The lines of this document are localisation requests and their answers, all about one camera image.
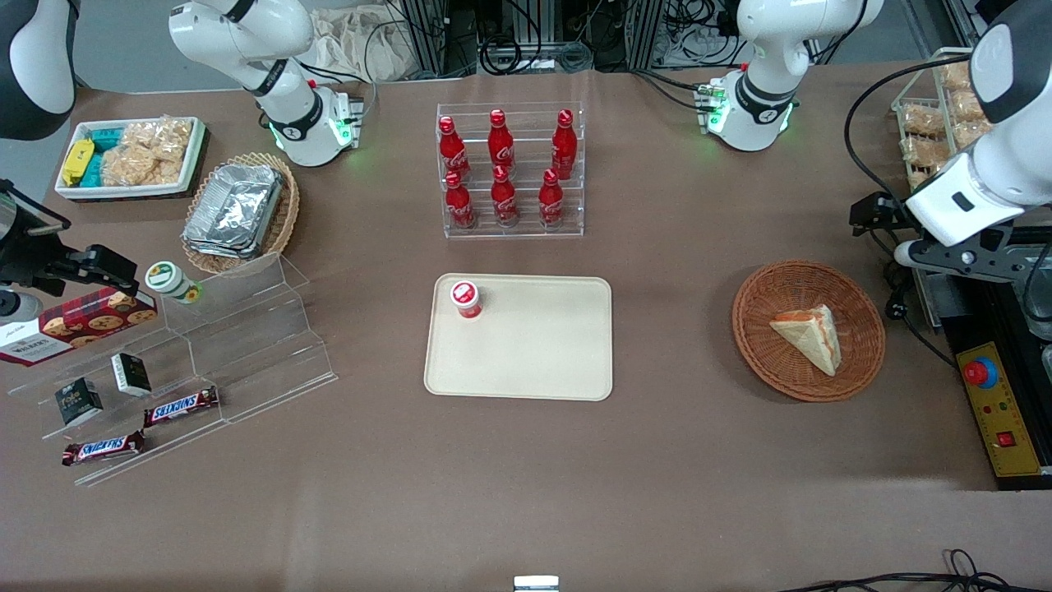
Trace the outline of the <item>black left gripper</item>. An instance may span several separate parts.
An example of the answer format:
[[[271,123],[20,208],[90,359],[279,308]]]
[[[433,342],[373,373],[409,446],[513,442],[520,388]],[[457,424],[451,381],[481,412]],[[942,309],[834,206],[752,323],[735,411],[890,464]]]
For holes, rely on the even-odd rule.
[[[857,238],[875,231],[915,229],[916,222],[905,212],[901,200],[890,192],[872,192],[850,207],[851,234]]]

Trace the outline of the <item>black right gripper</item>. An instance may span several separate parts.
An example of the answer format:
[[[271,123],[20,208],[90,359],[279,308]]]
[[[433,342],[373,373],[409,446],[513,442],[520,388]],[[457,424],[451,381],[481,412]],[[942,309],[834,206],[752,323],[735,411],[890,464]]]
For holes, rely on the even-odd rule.
[[[15,187],[1,184],[1,280],[2,285],[18,284],[38,291],[63,291],[67,282],[93,284],[92,273],[100,283],[125,295],[136,295],[140,282],[136,263],[100,244],[85,251],[85,268],[59,238],[72,222],[53,212]]]

